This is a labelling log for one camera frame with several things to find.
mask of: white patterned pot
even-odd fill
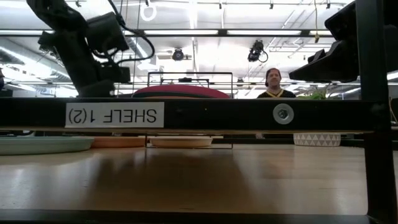
[[[341,134],[337,133],[295,133],[296,146],[340,146]]]

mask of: red round object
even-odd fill
[[[191,85],[159,85],[137,90],[133,98],[218,98],[228,99],[221,91],[202,86]]]

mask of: round metal knob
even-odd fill
[[[281,103],[274,108],[273,115],[279,124],[289,124],[293,121],[294,111],[291,106]]]

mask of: light green plate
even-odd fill
[[[93,142],[86,137],[0,137],[0,156],[79,152]]]

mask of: shelf 1 2 label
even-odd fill
[[[164,102],[67,103],[66,128],[163,128]]]

